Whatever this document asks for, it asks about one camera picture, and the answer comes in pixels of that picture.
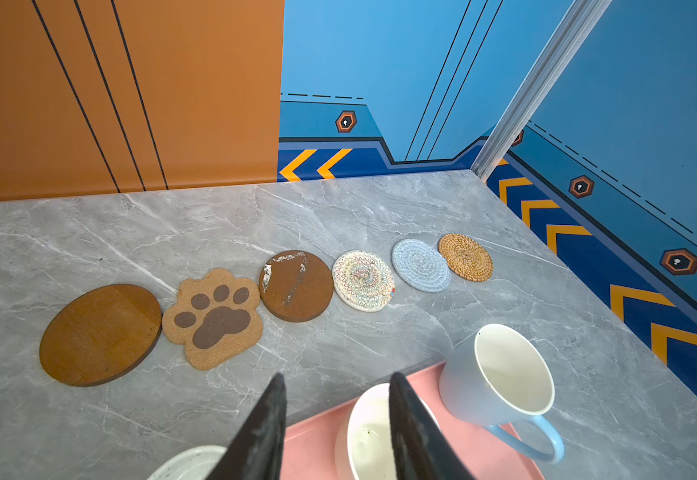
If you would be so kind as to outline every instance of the coaster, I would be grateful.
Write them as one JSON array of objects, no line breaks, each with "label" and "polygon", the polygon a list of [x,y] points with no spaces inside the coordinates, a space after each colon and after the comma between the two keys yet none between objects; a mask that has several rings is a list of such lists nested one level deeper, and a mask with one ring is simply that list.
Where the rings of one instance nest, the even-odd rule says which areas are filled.
[{"label": "coaster", "polygon": [[398,241],[391,251],[391,262],[401,280],[423,292],[440,292],[449,285],[447,261],[421,240]]},{"label": "coaster", "polygon": [[353,250],[332,266],[335,291],[343,302],[362,312],[377,312],[391,301],[393,274],[380,256]]},{"label": "coaster", "polygon": [[484,282],[492,275],[492,258],[483,246],[469,237],[447,234],[439,240],[439,253],[453,272],[466,280]]},{"label": "coaster", "polygon": [[164,312],[162,327],[172,343],[186,346],[186,359],[198,370],[210,370],[255,345],[263,321],[255,311],[258,286],[216,268],[201,280],[180,284],[178,301]]},{"label": "coaster", "polygon": [[71,386],[110,382],[134,369],[159,338],[162,309],[151,292],[125,283],[87,292],[47,326],[39,360]]},{"label": "coaster", "polygon": [[307,322],[329,306],[332,272],[318,256],[288,250],[266,262],[258,288],[269,312],[288,322]]}]

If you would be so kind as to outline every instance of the hexagon emblem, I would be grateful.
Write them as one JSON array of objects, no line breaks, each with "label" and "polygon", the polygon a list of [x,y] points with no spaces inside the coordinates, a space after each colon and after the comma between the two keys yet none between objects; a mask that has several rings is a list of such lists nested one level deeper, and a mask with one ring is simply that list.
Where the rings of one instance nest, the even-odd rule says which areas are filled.
[{"label": "hexagon emblem", "polygon": [[344,111],[338,120],[335,120],[335,125],[338,126],[338,132],[347,134],[356,125],[356,113],[353,110]]},{"label": "hexagon emblem", "polygon": [[569,184],[569,192],[575,198],[588,197],[593,193],[593,180],[585,175],[583,177],[575,178]]},{"label": "hexagon emblem", "polygon": [[697,256],[686,248],[667,250],[660,264],[672,275],[692,275],[697,272]]},{"label": "hexagon emblem", "polygon": [[519,134],[516,135],[516,140],[513,141],[511,147],[516,147],[516,145],[522,143],[522,140],[524,140],[524,130],[520,131]]}]

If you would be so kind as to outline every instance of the light blue mug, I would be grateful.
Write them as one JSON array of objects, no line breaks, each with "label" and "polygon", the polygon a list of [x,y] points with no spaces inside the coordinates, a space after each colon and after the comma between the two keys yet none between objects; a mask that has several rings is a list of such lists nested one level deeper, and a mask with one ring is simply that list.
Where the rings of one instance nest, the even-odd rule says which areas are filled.
[{"label": "light blue mug", "polygon": [[[439,394],[453,416],[485,427],[517,452],[551,463],[564,457],[562,437],[543,417],[555,395],[551,371],[516,330],[492,323],[460,343],[444,365]],[[553,453],[528,446],[499,427],[519,420],[540,428]]]}]

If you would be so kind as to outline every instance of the black diagonal line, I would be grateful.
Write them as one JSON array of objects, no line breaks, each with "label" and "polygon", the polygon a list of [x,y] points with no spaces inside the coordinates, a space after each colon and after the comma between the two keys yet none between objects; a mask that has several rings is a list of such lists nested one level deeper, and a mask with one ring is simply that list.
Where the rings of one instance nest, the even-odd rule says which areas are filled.
[{"label": "black diagonal line", "polygon": [[111,6],[113,7],[113,16],[116,17],[116,24],[119,25],[119,34],[122,36],[122,43],[124,44],[124,51],[127,53],[127,62],[130,63],[130,71],[132,72],[132,79],[135,81],[135,88],[138,90],[138,97],[140,98],[140,106],[143,108],[143,116],[146,117],[146,125],[149,127],[149,134],[151,135],[151,143],[154,145],[154,152],[156,153],[156,161],[159,162],[159,169],[162,172],[162,180],[164,180],[164,187],[169,190],[170,186],[167,185],[167,177],[164,175],[164,168],[162,167],[162,158],[159,156],[159,150],[156,148],[156,140],[154,139],[154,132],[151,130],[151,122],[149,121],[149,114],[146,112],[146,104],[143,103],[143,95],[140,93],[140,84],[138,83],[138,77],[135,75],[135,67],[132,66],[132,58],[130,57],[130,49],[127,48],[127,41],[124,39],[124,30],[122,29],[122,22],[119,21],[119,13],[116,11],[116,4],[111,0]]},{"label": "black diagonal line", "polygon": [[444,130],[444,125],[447,124],[447,120],[449,119],[449,114],[452,113],[452,109],[455,106],[455,102],[457,102],[457,98],[460,96],[460,91],[463,90],[463,86],[466,84],[466,81],[468,80],[468,74],[471,73],[471,68],[473,68],[473,64],[477,61],[477,57],[479,56],[479,52],[482,50],[482,45],[484,45],[484,41],[487,40],[487,35],[489,34],[489,30],[492,28],[492,24],[495,22],[495,18],[497,17],[497,12],[500,12],[500,7],[503,5],[503,0],[500,0],[500,5],[497,6],[497,10],[495,11],[495,15],[493,15],[492,22],[489,23],[489,27],[487,27],[487,31],[484,33],[484,38],[482,38],[482,43],[479,45],[479,49],[477,50],[477,54],[473,56],[473,61],[471,62],[471,66],[468,68],[468,72],[466,72],[466,78],[463,79],[463,83],[460,84],[460,88],[457,91],[457,95],[455,95],[455,100],[452,101],[452,104],[449,106],[449,111],[447,112],[447,117],[444,118],[444,123],[442,123],[442,127],[439,129],[439,135],[437,135],[437,139],[433,141],[433,147],[431,147],[431,151],[428,153],[428,157],[431,157],[431,154],[433,153],[433,149],[436,148],[437,142],[439,141],[439,137],[442,134],[442,130]]},{"label": "black diagonal line", "polygon": [[460,27],[463,25],[463,20],[466,19],[466,14],[468,13],[468,8],[471,6],[471,0],[468,0],[468,5],[466,5],[466,10],[463,11],[463,17],[460,18],[460,24],[457,26],[457,30],[455,31],[455,36],[452,37],[452,43],[449,44],[449,50],[447,50],[447,56],[444,57],[444,63],[442,63],[442,68],[439,70],[439,75],[437,76],[437,81],[433,83],[433,88],[431,88],[431,95],[428,96],[428,101],[426,102],[426,108],[423,109],[423,114],[420,115],[420,121],[417,122],[417,128],[415,129],[415,135],[412,136],[412,141],[410,142],[410,148],[407,149],[407,155],[404,155],[404,160],[407,161],[407,157],[410,155],[410,150],[412,150],[412,144],[415,143],[415,138],[417,137],[417,131],[420,130],[420,125],[423,123],[423,117],[426,116],[426,112],[428,111],[428,105],[431,103],[431,98],[433,98],[433,92],[437,90],[437,85],[439,84],[439,79],[442,76],[442,72],[444,72],[444,65],[447,64],[447,59],[449,58],[449,53],[452,52],[452,47],[455,45],[455,39],[457,38],[457,34],[460,32]]},{"label": "black diagonal line", "polygon": [[442,97],[442,101],[439,102],[439,108],[437,108],[437,113],[433,116],[433,121],[431,121],[431,125],[428,128],[428,133],[426,134],[426,138],[423,140],[423,144],[420,145],[420,151],[417,152],[417,157],[415,160],[420,160],[420,154],[423,153],[423,149],[426,148],[426,142],[428,141],[428,136],[431,135],[431,129],[433,129],[433,124],[437,123],[437,117],[439,117],[439,111],[442,109],[442,105],[444,105],[444,101],[447,99],[447,94],[449,93],[449,88],[452,87],[452,82],[455,80],[455,75],[457,75],[457,71],[460,68],[460,63],[463,61],[463,57],[466,56],[466,52],[468,51],[468,45],[471,44],[471,38],[473,38],[473,34],[476,33],[477,27],[479,26],[479,20],[482,19],[482,14],[484,14],[484,9],[487,8],[487,2],[484,3],[484,6],[482,7],[482,11],[479,14],[479,17],[477,18],[477,23],[473,26],[473,30],[471,30],[471,36],[468,38],[468,43],[466,43],[466,48],[463,49],[463,54],[460,55],[460,60],[457,63],[457,67],[455,67],[455,72],[452,73],[452,78],[449,80],[449,85],[447,86],[447,90],[444,91],[444,96]]},{"label": "black diagonal line", "polygon": [[120,194],[122,193],[122,190],[119,189],[119,185],[116,184],[116,178],[113,178],[113,172],[111,171],[111,167],[108,165],[108,160],[106,160],[106,156],[104,155],[104,151],[102,148],[100,148],[100,143],[98,142],[98,138],[95,136],[95,131],[93,130],[93,126],[90,124],[90,120],[87,118],[87,113],[84,111],[84,107],[82,106],[82,101],[79,100],[79,95],[76,94],[76,89],[74,88],[74,83],[71,82],[71,77],[68,76],[68,71],[66,70],[66,65],[63,63],[63,59],[60,58],[60,53],[58,53],[58,49],[55,46],[55,42],[53,41],[52,35],[50,35],[50,30],[47,28],[47,24],[44,23],[44,17],[42,16],[42,12],[39,10],[39,5],[36,4],[36,0],[31,0],[31,3],[34,4],[34,9],[36,10],[36,15],[39,16],[39,21],[42,22],[42,26],[44,27],[44,33],[47,34],[47,38],[50,40],[50,45],[53,47],[53,51],[55,52],[55,56],[58,59],[58,63],[60,63],[60,67],[63,69],[63,73],[66,76],[66,81],[68,82],[68,86],[71,87],[71,92],[74,94],[74,99],[76,100],[76,104],[79,105],[79,110],[82,110],[82,116],[84,117],[84,121],[87,122],[87,128],[90,130],[90,133],[93,135],[93,140],[95,141],[95,145],[98,148],[98,151],[100,152],[100,157],[104,159],[104,164],[106,164],[106,169],[109,171],[109,175],[111,175],[111,180],[113,181],[113,186],[116,187],[116,191],[119,192]]},{"label": "black diagonal line", "polygon": [[135,162],[135,155],[132,154],[132,148],[130,147],[130,140],[127,139],[127,133],[124,131],[124,125],[122,125],[122,118],[119,116],[119,111],[116,110],[116,104],[113,101],[113,95],[111,94],[111,89],[106,81],[106,75],[104,74],[103,67],[100,66],[100,60],[98,60],[98,53],[95,51],[95,45],[93,45],[93,39],[90,37],[90,32],[87,30],[87,24],[84,21],[84,16],[82,15],[82,9],[79,8],[79,2],[74,0],[74,5],[76,5],[76,11],[79,13],[79,20],[82,21],[82,26],[84,27],[84,33],[87,35],[87,41],[90,43],[90,48],[93,51],[93,56],[95,57],[95,63],[98,64],[98,72],[100,72],[100,77],[104,80],[104,85],[106,86],[106,91],[109,95],[109,100],[111,101],[111,106],[113,107],[113,113],[116,115],[116,120],[119,122],[119,128],[122,130],[122,135],[124,137],[124,143],[127,144],[127,150],[130,152],[130,158],[132,158],[132,164],[135,165],[135,172],[138,174],[138,179],[140,180],[140,186],[143,187],[143,191],[146,191],[146,185],[143,183],[143,177],[140,176],[140,169],[138,168],[138,163]]}]

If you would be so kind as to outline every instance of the silver metal frame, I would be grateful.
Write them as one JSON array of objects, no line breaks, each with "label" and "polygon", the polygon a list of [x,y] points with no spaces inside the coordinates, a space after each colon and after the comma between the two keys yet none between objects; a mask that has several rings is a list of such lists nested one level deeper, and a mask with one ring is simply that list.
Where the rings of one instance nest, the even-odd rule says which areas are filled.
[{"label": "silver metal frame", "polygon": [[483,182],[487,182],[487,178],[611,2],[612,0],[575,0],[569,6],[471,165],[471,170]]}]

